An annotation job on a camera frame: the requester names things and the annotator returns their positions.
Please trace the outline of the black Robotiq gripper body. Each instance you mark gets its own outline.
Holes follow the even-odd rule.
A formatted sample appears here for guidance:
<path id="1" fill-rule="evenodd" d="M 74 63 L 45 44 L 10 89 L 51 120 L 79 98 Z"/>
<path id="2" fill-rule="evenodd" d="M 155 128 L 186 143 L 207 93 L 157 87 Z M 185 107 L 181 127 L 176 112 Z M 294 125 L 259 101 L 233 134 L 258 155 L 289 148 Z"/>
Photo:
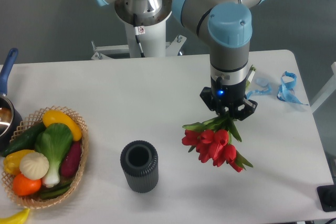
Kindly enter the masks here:
<path id="1" fill-rule="evenodd" d="M 211 105 L 214 111 L 238 110 L 238 107 L 245 102 L 246 78 L 234 85 L 225 85 L 221 77 L 216 80 L 211 79 Z"/>

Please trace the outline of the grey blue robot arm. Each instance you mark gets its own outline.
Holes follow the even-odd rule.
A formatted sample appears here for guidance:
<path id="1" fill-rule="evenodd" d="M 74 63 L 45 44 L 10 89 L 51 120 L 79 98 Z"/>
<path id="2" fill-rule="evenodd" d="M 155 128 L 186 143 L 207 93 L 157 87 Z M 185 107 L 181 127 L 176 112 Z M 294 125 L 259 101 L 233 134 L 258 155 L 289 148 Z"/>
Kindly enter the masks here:
<path id="1" fill-rule="evenodd" d="M 173 16 L 210 49 L 211 86 L 201 91 L 207 107 L 218 115 L 244 120 L 257 103 L 247 98 L 250 8 L 265 0 L 96 0 L 112 4 L 127 32 L 132 58 L 163 57 L 166 21 Z"/>

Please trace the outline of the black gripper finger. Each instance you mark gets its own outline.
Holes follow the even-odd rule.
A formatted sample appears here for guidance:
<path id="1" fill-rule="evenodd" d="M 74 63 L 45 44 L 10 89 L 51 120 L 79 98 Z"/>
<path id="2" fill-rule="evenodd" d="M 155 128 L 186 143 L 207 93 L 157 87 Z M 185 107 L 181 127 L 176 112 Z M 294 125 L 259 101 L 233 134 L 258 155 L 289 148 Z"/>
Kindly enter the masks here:
<path id="1" fill-rule="evenodd" d="M 255 112 L 257 106 L 256 101 L 242 98 L 229 105 L 229 115 L 233 119 L 243 121 Z"/>
<path id="2" fill-rule="evenodd" d="M 222 101 L 212 91 L 210 87 L 204 87 L 199 95 L 210 111 L 217 115 L 223 114 Z"/>

